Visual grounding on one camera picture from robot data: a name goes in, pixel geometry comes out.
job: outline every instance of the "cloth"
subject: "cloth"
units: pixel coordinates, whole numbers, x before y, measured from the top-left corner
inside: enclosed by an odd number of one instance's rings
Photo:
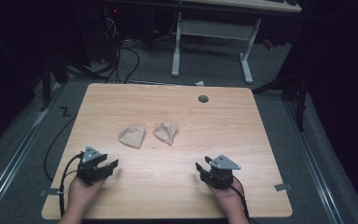
[[[130,127],[121,134],[119,141],[128,147],[140,149],[144,140],[144,135],[145,128]]]
[[[162,142],[172,146],[173,137],[178,130],[178,126],[174,123],[162,122],[153,131],[153,134]]]

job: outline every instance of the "crumpled cloth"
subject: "crumpled cloth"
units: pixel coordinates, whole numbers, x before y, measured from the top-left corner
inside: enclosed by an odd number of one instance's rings
[[[173,137],[178,130],[178,126],[174,123],[162,122],[153,131],[153,134],[162,142],[172,146]]]
[[[121,134],[119,141],[128,147],[140,149],[144,140],[144,135],[145,128],[130,127]]]

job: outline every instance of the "gray carpet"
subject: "gray carpet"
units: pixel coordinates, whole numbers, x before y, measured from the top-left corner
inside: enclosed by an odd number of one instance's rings
[[[126,43],[127,47],[134,42]],[[204,81],[206,86],[247,87],[255,89],[273,80],[290,46],[277,47],[272,50],[255,45],[249,58],[255,83],[251,86],[244,83],[241,64],[238,60],[241,42],[225,46],[204,44],[199,49],[183,49],[180,76],[171,77],[173,46],[148,47],[142,44],[135,50],[140,57],[138,68],[129,78],[129,82],[157,82],[176,85],[194,85]],[[195,48],[197,43],[185,43],[186,48]],[[120,80],[136,65],[136,56],[129,50],[121,52],[121,62],[118,67]],[[0,201],[0,223],[55,223],[54,220],[44,220],[41,217],[46,197],[40,196],[42,189],[48,189],[50,183],[43,169],[43,162],[48,147],[55,136],[76,115],[87,86],[97,82],[89,78],[71,76],[71,80],[62,90],[49,108],[40,129],[30,145],[24,161],[13,178],[6,193]],[[33,124],[42,106],[41,87],[36,87],[36,98],[17,116],[0,139],[0,175],[8,165],[23,136]],[[256,95],[256,103],[266,128],[268,139],[281,171],[283,182],[290,183],[293,189],[288,191],[293,214],[287,218],[256,218],[260,223],[330,223],[324,205],[315,188],[304,154],[301,149],[296,127],[287,112],[284,103],[276,91],[268,91]],[[68,108],[63,116],[62,106]],[[344,223],[358,223],[358,198],[351,187],[337,160],[334,150],[325,137],[322,125],[312,107],[311,100],[307,101],[305,114],[305,135],[310,143],[315,158],[331,187],[337,205],[343,214]],[[48,173],[54,176],[66,141],[70,134],[72,123],[58,137],[48,154]],[[148,220],[147,223],[200,223],[201,220]],[[208,223],[225,223],[225,220],[207,220]]]

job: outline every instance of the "beige cloth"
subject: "beige cloth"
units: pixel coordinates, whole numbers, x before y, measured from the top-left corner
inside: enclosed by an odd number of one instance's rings
[[[156,138],[162,142],[172,146],[173,137],[175,136],[178,130],[178,126],[174,123],[162,122],[157,128],[153,131]]]
[[[128,147],[135,147],[139,149],[141,148],[144,140],[144,135],[145,128],[130,127],[121,134],[119,141]]]

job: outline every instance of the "desk leg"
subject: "desk leg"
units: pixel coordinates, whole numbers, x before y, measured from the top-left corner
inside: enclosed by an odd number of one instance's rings
[[[182,32],[182,12],[178,12],[178,22],[176,27],[176,45],[175,45],[175,52],[173,53],[173,62],[172,62],[173,77],[179,76],[181,32]]]
[[[251,70],[249,69],[249,64],[248,64],[248,57],[249,57],[249,53],[251,52],[252,45],[255,42],[255,36],[257,35],[257,31],[258,31],[258,27],[260,26],[260,22],[261,22],[261,19],[257,19],[255,21],[254,28],[252,29],[252,32],[251,32],[249,40],[248,40],[248,44],[246,46],[246,50],[244,53],[240,54],[242,71],[245,76],[245,82],[247,84],[253,83]]]

